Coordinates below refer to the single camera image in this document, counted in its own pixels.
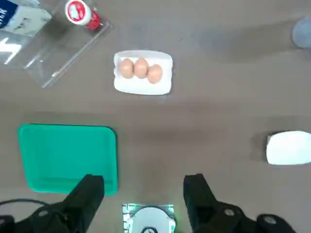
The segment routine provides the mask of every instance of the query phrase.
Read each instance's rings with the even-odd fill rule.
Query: black cable
[[[30,203],[36,203],[36,204],[40,204],[40,205],[50,205],[44,201],[40,201],[40,200],[34,200],[34,199],[27,199],[27,198],[18,198],[18,199],[11,199],[11,200],[4,200],[4,201],[0,201],[0,207],[2,205],[6,205],[6,204],[10,204],[10,203],[16,203],[16,202],[30,202]]]

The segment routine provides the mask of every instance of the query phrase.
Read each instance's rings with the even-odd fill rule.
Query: red and white bottle cap
[[[69,0],[65,5],[67,19],[76,25],[86,26],[90,30],[98,28],[101,18],[81,0]]]

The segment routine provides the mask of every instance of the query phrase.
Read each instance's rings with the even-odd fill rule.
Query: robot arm
[[[217,201],[202,174],[184,178],[184,200],[193,233],[295,233],[282,218],[246,217],[235,205]]]
[[[43,206],[21,222],[0,216],[0,233],[85,233],[103,198],[102,176],[86,175],[65,200]]]

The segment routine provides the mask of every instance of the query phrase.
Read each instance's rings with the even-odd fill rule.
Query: plastic box
[[[16,53],[0,49],[2,68],[24,69],[39,85],[47,87],[59,79],[83,52],[112,28],[101,12],[98,12],[102,18],[101,26],[95,31],[72,24],[65,15],[66,2],[40,0],[40,7],[46,9],[52,19],[34,37],[0,31],[0,43],[17,48]],[[97,10],[91,0],[84,2]]]

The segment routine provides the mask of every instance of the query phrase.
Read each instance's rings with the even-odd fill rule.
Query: blue object
[[[102,175],[105,195],[118,190],[116,135],[108,127],[25,124],[18,140],[28,186],[69,193],[86,175]]]

